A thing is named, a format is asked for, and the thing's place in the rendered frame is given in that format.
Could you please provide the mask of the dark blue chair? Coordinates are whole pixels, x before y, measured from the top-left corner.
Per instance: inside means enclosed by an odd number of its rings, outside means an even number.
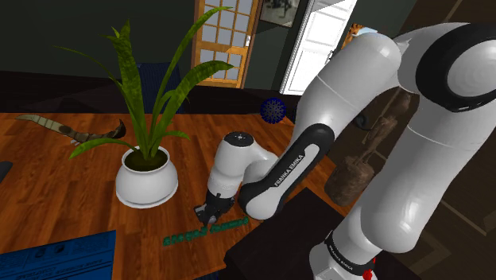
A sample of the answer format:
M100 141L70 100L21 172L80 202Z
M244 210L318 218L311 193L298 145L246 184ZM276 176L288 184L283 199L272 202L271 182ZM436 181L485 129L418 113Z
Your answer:
M153 106L159 92L161 82L169 68L170 62L165 63L137 63L138 72L141 79L141 93L146 114L153 113ZM175 89L181 82L180 70L178 66L172 70L168 83L165 86L164 93ZM177 114L185 114L183 105L180 105Z

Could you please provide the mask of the green plant in white pot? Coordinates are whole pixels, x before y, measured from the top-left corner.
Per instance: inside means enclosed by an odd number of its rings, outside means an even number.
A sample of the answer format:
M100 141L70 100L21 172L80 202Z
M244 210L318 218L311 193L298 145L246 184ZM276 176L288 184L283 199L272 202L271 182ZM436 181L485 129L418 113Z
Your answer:
M169 152L161 147L161 140L165 136L188 137L182 131L167 130L177 110L187 98L188 93L199 82L218 71L229 70L233 66L218 60L203 62L185 74L176 88L165 91L165 86L176 63L196 32L212 15L225 9L225 6L216 7L200 16L181 41L159 87L150 125L145 120L141 78L130 42L130 23L127 21L120 31L114 32L113 36L106 36L112 42L118 55L122 80L117 81L113 75L109 75L109 78L118 87L126 102L138 144L132 146L116 138L96 138L81 142L70 157L75 158L103 144L127 146L128 150L122 156L122 166L118 171L115 184L117 198L131 208L158 206L173 196L178 187L177 171Z

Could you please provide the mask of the green ridged stick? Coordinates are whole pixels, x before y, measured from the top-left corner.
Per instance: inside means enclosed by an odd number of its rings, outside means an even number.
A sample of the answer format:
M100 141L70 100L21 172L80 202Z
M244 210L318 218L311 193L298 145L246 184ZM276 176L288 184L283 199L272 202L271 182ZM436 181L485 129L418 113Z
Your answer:
M247 225L250 222L248 216L244 216L238 220L232 220L221 224L212 224L210 226L203 226L200 229L193 231L186 231L183 233L166 236L162 240L162 246L168 247L176 243L191 242L194 239L205 236L207 234L215 234L221 231L226 231L232 228L239 228L243 225Z

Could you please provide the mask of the dark flat object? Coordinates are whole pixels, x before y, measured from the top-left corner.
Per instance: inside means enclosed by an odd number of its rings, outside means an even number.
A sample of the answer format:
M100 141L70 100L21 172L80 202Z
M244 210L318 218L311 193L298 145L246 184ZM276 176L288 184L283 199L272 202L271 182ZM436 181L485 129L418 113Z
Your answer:
M13 167L13 163L10 161L0 161L0 183L4 180L8 172Z

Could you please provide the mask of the dark framed wall picture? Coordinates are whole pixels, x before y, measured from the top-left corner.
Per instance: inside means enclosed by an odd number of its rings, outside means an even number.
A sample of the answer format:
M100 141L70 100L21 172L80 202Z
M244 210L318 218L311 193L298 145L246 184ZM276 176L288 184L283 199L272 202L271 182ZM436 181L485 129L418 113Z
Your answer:
M264 0L260 19L273 24L291 27L300 0Z

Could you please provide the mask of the brown wooden floor sculpture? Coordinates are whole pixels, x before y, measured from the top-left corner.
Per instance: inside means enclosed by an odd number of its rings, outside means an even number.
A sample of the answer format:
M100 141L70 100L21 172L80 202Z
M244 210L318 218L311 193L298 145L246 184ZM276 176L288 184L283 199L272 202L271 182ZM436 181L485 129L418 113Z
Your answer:
M398 94L385 114L367 129L364 147L357 156L348 156L339 163L324 186L325 193L338 206L348 206L365 189L374 177L374 169L368 164L373 152L397 125L397 118L408 109L412 95Z

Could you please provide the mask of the white panel door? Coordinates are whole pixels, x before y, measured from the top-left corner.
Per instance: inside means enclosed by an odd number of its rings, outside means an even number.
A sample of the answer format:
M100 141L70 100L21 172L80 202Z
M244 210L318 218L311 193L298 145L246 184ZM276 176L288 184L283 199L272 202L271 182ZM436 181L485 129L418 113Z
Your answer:
M288 67L282 95L302 95L330 60L358 0L309 0Z

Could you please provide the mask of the wooden glazed door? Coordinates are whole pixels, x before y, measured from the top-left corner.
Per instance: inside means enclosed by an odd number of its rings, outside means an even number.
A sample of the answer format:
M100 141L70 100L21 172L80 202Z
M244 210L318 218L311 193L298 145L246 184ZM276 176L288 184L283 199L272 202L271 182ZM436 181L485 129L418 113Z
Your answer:
M263 0L195 0L195 19L220 6L198 30L192 43L192 66L221 60L233 68L219 71L201 86L243 88Z

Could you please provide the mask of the brown striped curved horn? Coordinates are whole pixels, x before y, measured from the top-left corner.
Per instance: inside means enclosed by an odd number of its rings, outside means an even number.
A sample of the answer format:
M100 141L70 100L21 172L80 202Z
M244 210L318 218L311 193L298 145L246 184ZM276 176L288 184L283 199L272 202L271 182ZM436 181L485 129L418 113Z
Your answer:
M33 114L23 114L15 117L16 120L25 120L36 123L44 128L55 131L59 134L62 134L65 137L71 138L71 143L74 143L76 146L80 143L88 142L90 140L95 140L99 138L122 138L126 135L126 126L122 120L119 120L119 125L109 132L105 134L92 134L92 133L83 133L73 130L71 127L66 126L62 123L56 122L52 119L47 119L40 115Z

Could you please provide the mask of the dark robot stand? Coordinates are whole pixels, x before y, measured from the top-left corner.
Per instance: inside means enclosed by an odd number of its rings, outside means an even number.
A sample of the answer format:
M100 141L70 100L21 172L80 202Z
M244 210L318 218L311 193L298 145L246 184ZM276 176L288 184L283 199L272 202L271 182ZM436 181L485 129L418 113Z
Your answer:
M314 280L309 255L343 216L305 188L227 251L219 280Z

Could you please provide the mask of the blue spiky ball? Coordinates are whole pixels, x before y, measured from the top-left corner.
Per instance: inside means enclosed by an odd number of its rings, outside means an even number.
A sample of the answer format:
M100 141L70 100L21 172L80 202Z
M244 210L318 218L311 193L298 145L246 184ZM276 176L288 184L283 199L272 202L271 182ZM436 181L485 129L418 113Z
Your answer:
M278 98L269 98L262 102L260 116L270 124L279 123L286 115L285 103Z

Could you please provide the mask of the blue printed box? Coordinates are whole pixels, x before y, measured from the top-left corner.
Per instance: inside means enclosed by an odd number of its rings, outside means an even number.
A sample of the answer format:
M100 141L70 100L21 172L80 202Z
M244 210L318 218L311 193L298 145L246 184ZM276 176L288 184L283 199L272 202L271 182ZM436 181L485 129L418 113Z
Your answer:
M0 255L0 280L112 280L116 231Z

